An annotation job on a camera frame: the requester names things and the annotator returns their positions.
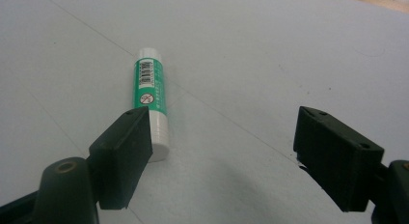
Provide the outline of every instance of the white surface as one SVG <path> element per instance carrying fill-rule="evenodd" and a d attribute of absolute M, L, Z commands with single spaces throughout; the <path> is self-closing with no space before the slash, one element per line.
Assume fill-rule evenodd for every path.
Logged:
<path fill-rule="evenodd" d="M 0 205 L 131 107 L 165 65 L 169 157 L 102 223 L 370 223 L 298 169 L 299 105 L 409 158 L 409 16 L 353 0 L 0 0 Z"/>

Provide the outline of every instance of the wooden edge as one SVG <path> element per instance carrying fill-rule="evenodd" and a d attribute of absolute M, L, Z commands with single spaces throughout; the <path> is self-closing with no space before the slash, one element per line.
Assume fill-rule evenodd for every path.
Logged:
<path fill-rule="evenodd" d="M 394 0 L 359 0 L 395 11 L 409 14 L 409 5 Z"/>

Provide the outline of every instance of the white cap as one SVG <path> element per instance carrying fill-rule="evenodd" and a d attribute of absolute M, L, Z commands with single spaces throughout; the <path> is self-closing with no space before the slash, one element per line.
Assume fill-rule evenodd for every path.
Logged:
<path fill-rule="evenodd" d="M 159 52 L 154 48 L 143 48 L 139 50 L 138 60 L 142 58 L 153 58 L 162 63 L 162 57 Z"/>
<path fill-rule="evenodd" d="M 159 111 L 150 110 L 150 137 L 153 148 L 150 162 L 165 159 L 169 154 L 168 118 Z"/>

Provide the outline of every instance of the screw hole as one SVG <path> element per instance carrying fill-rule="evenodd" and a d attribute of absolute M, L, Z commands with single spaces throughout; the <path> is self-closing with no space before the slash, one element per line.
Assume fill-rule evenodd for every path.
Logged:
<path fill-rule="evenodd" d="M 66 161 L 62 162 L 59 164 L 56 168 L 55 171 L 59 174 L 67 173 L 71 170 L 73 170 L 76 167 L 76 162 L 74 161 Z"/>
<path fill-rule="evenodd" d="M 368 145 L 368 144 L 360 144 L 360 145 L 364 149 L 370 149 L 370 145 Z"/>

